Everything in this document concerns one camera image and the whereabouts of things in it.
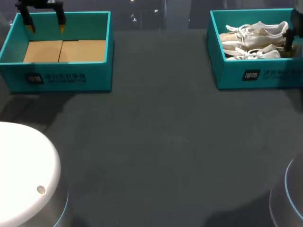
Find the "black tabletop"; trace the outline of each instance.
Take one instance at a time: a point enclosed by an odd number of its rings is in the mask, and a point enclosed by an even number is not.
[[[115,32],[111,93],[13,96],[1,79],[0,121],[58,150],[74,227],[271,226],[268,193],[302,151],[302,94],[217,90],[205,34]]]

